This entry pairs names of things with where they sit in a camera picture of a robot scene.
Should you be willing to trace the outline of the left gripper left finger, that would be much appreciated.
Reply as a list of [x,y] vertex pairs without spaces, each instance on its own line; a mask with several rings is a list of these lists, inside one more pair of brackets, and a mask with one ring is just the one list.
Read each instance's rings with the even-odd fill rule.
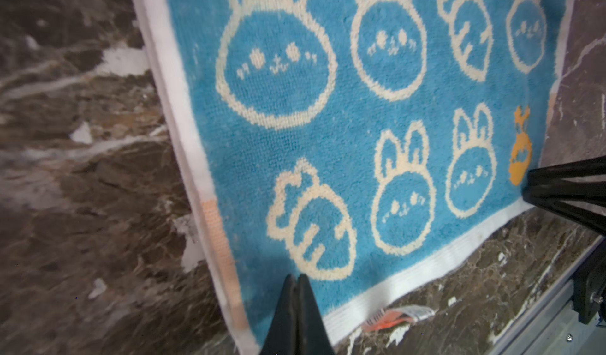
[[293,275],[286,277],[268,335],[260,354],[293,355],[298,340],[298,284]]

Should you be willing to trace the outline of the teal patterned towel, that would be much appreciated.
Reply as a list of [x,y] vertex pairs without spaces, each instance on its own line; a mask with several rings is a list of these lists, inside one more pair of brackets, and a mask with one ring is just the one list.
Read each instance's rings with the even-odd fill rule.
[[528,209],[574,0],[134,0],[242,354],[289,274],[331,344]]

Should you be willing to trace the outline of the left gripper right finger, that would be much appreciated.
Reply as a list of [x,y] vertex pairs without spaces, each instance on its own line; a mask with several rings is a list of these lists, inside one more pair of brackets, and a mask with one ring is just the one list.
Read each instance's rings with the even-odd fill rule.
[[301,274],[297,284],[296,354],[334,355],[309,277]]

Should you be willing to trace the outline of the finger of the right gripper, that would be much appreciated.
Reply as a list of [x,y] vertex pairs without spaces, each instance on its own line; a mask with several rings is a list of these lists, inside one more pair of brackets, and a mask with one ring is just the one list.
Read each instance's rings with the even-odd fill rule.
[[525,202],[582,225],[601,236],[605,235],[605,216],[574,205],[579,201],[605,206],[604,181],[574,181],[605,175],[605,157],[531,170],[522,189]]

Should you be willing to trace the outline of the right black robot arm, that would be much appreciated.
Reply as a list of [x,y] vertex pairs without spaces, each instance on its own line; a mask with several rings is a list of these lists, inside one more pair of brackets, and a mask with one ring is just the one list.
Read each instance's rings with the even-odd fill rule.
[[[579,203],[605,207],[605,157],[531,170],[522,189],[525,202],[605,236],[605,213]],[[589,258],[573,276],[573,308],[579,322],[605,319],[605,247]]]

